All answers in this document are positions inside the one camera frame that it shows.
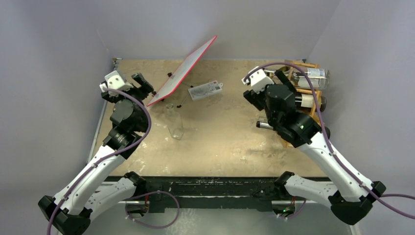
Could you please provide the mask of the clear white-label wine bottle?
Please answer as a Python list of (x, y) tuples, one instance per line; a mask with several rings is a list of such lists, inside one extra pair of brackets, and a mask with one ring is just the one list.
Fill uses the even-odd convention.
[[(291, 71), (291, 69), (288, 66), (284, 66), (279, 70), (287, 76), (287, 78), (296, 88), (308, 90), (310, 89), (307, 79), (298, 70), (293, 69), (293, 71)], [(305, 68), (304, 72), (309, 77), (309, 80), (311, 81), (314, 89), (324, 90), (325, 88), (327, 88), (331, 76), (329, 70)]]

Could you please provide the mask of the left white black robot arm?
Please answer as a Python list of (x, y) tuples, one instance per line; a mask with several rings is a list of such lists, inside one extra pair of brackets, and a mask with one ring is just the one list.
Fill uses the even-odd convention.
[(136, 87), (124, 82), (111, 88), (111, 84), (99, 85), (102, 98), (115, 105), (110, 117), (113, 127), (103, 144), (67, 186), (54, 196), (43, 196), (38, 202), (48, 220), (48, 235), (52, 228), (63, 235), (81, 235), (93, 220), (119, 201), (129, 197), (140, 200), (146, 194), (145, 185), (135, 173), (96, 192), (109, 174), (132, 155), (152, 125), (143, 100), (154, 93), (153, 86), (140, 82), (140, 87)]

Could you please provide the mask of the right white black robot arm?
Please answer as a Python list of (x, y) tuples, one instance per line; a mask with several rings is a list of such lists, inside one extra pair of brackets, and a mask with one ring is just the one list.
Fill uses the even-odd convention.
[(275, 83), (263, 70), (243, 78), (250, 86), (243, 96), (258, 110), (265, 111), (268, 125), (294, 148), (306, 154), (328, 176), (330, 183), (302, 178), (284, 172), (276, 181), (275, 193), (280, 199), (301, 197), (324, 205), (342, 222), (355, 225), (372, 209), (376, 197), (386, 187), (359, 173), (323, 135), (322, 127), (308, 114), (297, 110), (296, 89), (278, 72), (281, 83)]

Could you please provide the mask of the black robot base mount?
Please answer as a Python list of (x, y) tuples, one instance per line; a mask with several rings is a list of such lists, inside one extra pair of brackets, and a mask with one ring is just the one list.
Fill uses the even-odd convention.
[(150, 213), (166, 209), (253, 209), (259, 212), (294, 211), (293, 203), (301, 197), (279, 192), (277, 177), (167, 177), (146, 176), (145, 187), (135, 195), (166, 191), (174, 195), (155, 194), (148, 197)]

